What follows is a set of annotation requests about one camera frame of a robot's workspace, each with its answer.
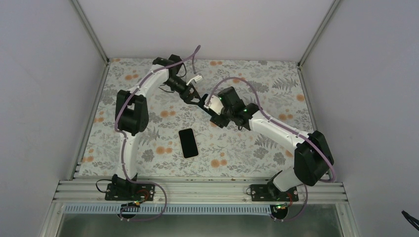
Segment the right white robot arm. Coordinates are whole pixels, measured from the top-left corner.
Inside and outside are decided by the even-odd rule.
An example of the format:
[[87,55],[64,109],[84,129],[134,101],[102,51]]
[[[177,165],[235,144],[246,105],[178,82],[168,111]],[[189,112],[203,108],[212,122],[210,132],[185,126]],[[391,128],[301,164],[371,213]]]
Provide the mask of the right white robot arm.
[[233,87],[209,96],[204,107],[213,113],[211,121],[219,127],[232,121],[239,129],[257,132],[291,153],[293,166],[268,180],[266,198],[280,201],[291,188],[314,186],[334,164],[323,133],[308,133],[286,125],[268,115],[258,103],[245,104]]

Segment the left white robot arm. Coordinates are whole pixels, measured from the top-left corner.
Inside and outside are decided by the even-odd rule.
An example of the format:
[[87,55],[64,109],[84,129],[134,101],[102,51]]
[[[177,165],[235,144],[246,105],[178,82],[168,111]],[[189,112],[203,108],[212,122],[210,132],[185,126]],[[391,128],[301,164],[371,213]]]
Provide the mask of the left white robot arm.
[[147,99],[160,85],[178,93],[186,104],[204,107],[207,95],[200,96],[191,82],[178,76],[184,61],[177,55],[161,57],[152,62],[148,74],[129,90],[120,90],[116,97],[115,131],[120,134],[120,158],[115,174],[105,191],[106,200],[134,200],[147,194],[153,184],[138,184],[136,160],[140,133],[149,123]]

